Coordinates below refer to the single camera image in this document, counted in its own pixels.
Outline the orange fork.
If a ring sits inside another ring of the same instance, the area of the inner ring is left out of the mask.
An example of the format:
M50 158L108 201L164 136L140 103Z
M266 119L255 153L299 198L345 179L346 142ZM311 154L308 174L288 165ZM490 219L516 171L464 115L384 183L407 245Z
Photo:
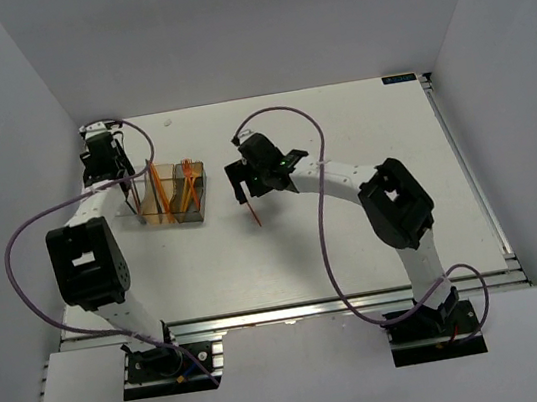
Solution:
M188 210L188 206L190 203L191 193L190 193L190 186L188 185L188 182L186 180L186 177L184 175L184 182L183 182L183 190L182 190L182 197L181 197L181 204L180 204L180 212L185 213Z

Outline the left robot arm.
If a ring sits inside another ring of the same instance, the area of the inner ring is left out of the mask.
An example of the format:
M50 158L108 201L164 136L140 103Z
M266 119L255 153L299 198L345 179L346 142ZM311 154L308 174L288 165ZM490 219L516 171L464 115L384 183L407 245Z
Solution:
M129 202L128 180L135 170L122 145L97 122L81 131L86 151L83 194L87 197L61 228L46 234L46 245L61 296L69 306L101 317L117 332L138 339L130 352L154 345L148 366L161 377L175 375L182 366L181 350L161 319L153 317L131 292L131 272L112 233L112 222Z

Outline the clear plastic container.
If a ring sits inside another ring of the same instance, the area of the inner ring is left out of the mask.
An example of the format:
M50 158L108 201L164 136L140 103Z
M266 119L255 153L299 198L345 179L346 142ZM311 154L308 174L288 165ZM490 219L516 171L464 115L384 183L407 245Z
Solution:
M157 209L152 193L153 191L147 175L142 176L141 179L136 179L128 195L122 201L117 201L117 216L140 215L150 218L155 215Z

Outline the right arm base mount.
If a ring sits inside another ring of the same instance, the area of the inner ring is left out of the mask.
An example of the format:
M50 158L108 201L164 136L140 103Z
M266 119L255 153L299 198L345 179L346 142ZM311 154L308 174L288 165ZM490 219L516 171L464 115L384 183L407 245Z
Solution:
M453 360L486 354L488 347L480 331L479 321L469 300L462 300L440 327L410 317L396 326L385 328L395 367Z

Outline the dark teal chopstick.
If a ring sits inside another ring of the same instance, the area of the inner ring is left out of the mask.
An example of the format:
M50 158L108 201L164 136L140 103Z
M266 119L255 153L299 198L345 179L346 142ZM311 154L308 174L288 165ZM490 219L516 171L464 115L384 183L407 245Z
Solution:
M134 204L135 204L137 214L141 215L142 210L141 210L141 204L140 204L140 197L138 197L138 190L136 188L135 181L131 180L130 184L131 184L130 191L132 192L132 198L134 200Z

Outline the orange plastic container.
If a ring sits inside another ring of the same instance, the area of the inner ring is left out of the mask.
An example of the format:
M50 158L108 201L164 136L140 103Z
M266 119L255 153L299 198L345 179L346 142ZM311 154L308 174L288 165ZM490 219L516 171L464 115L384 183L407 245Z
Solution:
M161 202L161 208L163 209L163 217L161 222L159 222L157 213L150 218L145 218L142 216L147 224L150 226L159 226L165 224L178 224L175 221L174 216L171 213L171 199L174 196L174 182L172 178L174 176L174 165L173 164L155 164L151 167L152 176L154 178L155 187L157 189L157 195L159 196L159 201Z

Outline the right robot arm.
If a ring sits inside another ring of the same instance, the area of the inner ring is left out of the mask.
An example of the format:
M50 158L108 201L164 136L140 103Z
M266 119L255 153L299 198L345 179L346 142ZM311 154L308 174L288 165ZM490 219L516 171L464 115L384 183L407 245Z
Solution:
M397 252L413 292L413 313L390 317L385 327L404 324L422 336L438 337L455 324L459 295L434 243L434 202L403 163L390 157L376 167L354 166L304 150L285 154L261 133L232 143L241 157L224 171L239 203L288 191L320 193L363 208L378 239Z

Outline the blue-grey chopstick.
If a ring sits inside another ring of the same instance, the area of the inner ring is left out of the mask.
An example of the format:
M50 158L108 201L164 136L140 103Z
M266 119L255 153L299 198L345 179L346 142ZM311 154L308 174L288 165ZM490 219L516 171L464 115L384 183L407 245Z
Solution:
M131 204L130 198L129 198L129 187L126 184L121 185L121 191L123 192L124 198L125 198L125 204L130 209L131 213L134 215L137 215L138 211L135 209L135 206Z

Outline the blue plastic knife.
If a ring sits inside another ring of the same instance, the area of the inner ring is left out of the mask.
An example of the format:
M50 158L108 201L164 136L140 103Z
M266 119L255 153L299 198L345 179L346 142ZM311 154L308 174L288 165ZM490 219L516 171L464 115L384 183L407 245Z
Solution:
M161 202L159 201L159 196L157 195L157 189L155 187L155 182L154 182L154 178L152 176L152 169L150 167L150 165L148 166L148 173L147 175L149 176L149 183L150 183L150 188L152 190L152 196L154 198L154 203L155 203L155 210L157 211L157 216L158 216L158 219L159 219L159 222L161 222L161 218L163 217L163 209L161 208Z

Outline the red chopstick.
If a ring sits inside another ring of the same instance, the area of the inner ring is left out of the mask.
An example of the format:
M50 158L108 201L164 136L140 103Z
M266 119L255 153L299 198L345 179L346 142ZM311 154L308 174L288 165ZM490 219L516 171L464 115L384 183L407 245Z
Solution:
M261 222L261 219L259 215L256 213L255 209L253 209L253 206L249 200L246 202L247 209L250 211L251 216L254 218L254 221L257 222L257 225L261 227L263 224Z

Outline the red-orange fork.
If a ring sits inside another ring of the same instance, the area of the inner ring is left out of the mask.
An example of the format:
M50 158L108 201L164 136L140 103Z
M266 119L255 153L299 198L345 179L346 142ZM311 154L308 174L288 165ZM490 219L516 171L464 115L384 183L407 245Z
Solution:
M195 173L194 173L194 166L192 160L189 158L183 159L181 162L181 167L183 174L186 177L186 180L188 182L188 185L190 187L190 193L192 200L194 202L194 206L196 209L200 209L200 200L198 199L198 193L195 190Z

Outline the aluminium table rail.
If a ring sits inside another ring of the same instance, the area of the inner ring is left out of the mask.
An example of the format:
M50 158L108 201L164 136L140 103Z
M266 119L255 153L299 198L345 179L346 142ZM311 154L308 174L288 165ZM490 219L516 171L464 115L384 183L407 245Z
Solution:
M487 275L486 284L490 289L509 290L515 287L529 287L530 283L521 269L500 272L499 274ZM388 306L401 304L412 300L413 293L410 290L400 289L394 292L360 296L351 301L352 305L359 310L374 308L375 306ZM246 313L240 316L226 316L220 319L206 320L200 322L186 323L170 326L171 332L181 337L187 335L201 334L202 332L214 332L227 329L247 327L251 325L268 324L271 322L281 322L282 320L294 320L296 318L314 315L341 312L346 310L345 305L340 300L313 303L307 305L286 307L268 310L260 313ZM123 342L122 336L106 336L99 338L79 338L66 340L61 343L62 352L87 349L93 347L120 344Z

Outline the right blue corner label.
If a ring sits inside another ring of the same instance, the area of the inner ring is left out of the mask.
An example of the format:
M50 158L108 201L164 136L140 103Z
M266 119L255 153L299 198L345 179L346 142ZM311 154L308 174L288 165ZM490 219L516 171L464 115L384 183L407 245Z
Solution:
M398 74L398 75L384 76L381 79L382 84L384 85L412 82L416 80L417 80L417 77L414 73L411 73L411 74L404 73L404 74Z

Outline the dark grey plastic container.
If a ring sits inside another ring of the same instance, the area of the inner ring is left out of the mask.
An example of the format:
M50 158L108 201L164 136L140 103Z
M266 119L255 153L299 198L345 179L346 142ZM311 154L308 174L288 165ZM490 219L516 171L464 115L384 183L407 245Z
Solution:
M171 213L178 223L204 222L206 203L206 172L203 162L183 159L174 166L174 196Z

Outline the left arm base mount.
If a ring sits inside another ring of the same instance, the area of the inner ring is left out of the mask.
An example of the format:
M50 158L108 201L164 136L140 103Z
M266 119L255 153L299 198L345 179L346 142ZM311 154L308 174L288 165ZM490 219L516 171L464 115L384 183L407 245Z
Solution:
M182 344L195 358L166 348L131 351L122 344L124 356L123 400L126 402L212 391L219 387L221 371L214 367L213 342Z

